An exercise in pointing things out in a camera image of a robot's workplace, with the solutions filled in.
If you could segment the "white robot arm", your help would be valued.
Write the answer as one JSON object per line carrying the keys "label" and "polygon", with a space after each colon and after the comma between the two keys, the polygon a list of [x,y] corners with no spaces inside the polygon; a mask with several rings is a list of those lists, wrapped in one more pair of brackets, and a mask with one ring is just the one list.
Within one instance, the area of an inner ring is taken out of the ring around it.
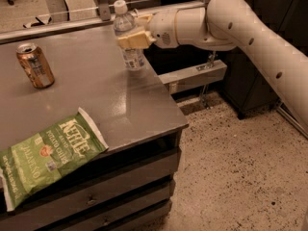
{"label": "white robot arm", "polygon": [[308,128],[308,57],[268,28],[244,0],[210,0],[193,9],[164,10],[137,18],[117,38],[123,49],[193,45],[210,51],[240,48],[302,128]]}

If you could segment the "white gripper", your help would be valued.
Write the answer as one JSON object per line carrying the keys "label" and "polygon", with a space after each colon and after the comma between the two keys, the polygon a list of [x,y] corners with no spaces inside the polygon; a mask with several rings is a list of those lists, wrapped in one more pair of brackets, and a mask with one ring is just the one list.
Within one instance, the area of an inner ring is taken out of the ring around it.
{"label": "white gripper", "polygon": [[152,43],[164,48],[179,46],[176,36],[177,10],[163,10],[152,15],[143,14],[135,17],[139,27],[149,28],[149,31],[139,31],[117,38],[117,44],[122,49],[147,49]]}

